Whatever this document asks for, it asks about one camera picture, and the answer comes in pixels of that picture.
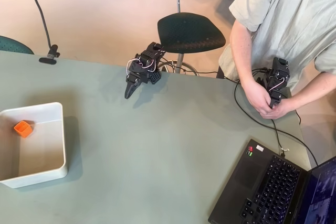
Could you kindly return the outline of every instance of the office chair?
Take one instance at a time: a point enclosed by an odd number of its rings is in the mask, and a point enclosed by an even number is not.
[[[0,50],[9,52],[21,52],[23,54],[33,55],[33,51],[20,43],[19,41],[0,36]]]
[[[177,0],[177,13],[160,19],[157,24],[163,50],[178,54],[177,60],[158,66],[162,71],[167,71],[167,66],[171,66],[173,72],[180,73],[183,66],[198,76],[195,68],[183,62],[184,54],[217,49],[226,42],[221,31],[208,18],[181,13],[180,0]]]

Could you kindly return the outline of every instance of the orange block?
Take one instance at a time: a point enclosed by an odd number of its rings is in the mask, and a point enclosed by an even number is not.
[[[16,124],[14,130],[23,138],[26,138],[33,132],[33,128],[25,121]]]

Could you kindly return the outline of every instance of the gray-green table surface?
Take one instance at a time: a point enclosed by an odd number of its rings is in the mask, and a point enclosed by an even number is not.
[[[249,119],[227,80],[164,73],[125,100],[125,67],[0,51],[0,111],[60,102],[68,175],[20,189],[0,184],[1,223],[207,223],[253,138],[278,152],[274,131]],[[241,89],[238,101],[262,120]],[[276,121],[302,138],[294,113]],[[286,158],[306,149],[280,135]]]

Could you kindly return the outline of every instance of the laptop keyboard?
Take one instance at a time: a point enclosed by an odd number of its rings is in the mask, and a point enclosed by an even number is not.
[[[255,193],[246,199],[243,224],[282,224],[285,220],[300,170],[274,156]]]

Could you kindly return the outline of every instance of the gray t-shirt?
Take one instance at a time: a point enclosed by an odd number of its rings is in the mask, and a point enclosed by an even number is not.
[[[336,0],[235,0],[233,16],[252,33],[252,69],[288,60],[293,88],[314,60],[320,72],[336,74]],[[228,45],[219,59],[225,76],[238,73]]]

